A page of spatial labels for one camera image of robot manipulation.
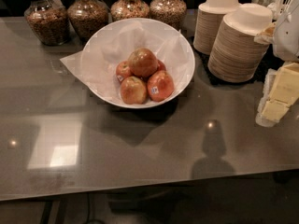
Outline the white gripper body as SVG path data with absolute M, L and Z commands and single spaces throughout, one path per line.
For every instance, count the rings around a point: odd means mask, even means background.
M 299 0 L 291 0 L 279 16 L 272 46 L 281 60 L 299 62 Z

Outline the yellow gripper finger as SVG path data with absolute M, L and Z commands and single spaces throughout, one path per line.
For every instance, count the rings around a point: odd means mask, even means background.
M 299 63 L 285 62 L 278 70 L 269 69 L 264 80 L 263 97 L 257 109 L 256 123 L 273 127 L 299 99 Z
M 263 45 L 271 44 L 273 42 L 275 27 L 276 25 L 274 23 L 271 23 L 268 27 L 266 27 L 254 37 L 254 41 Z

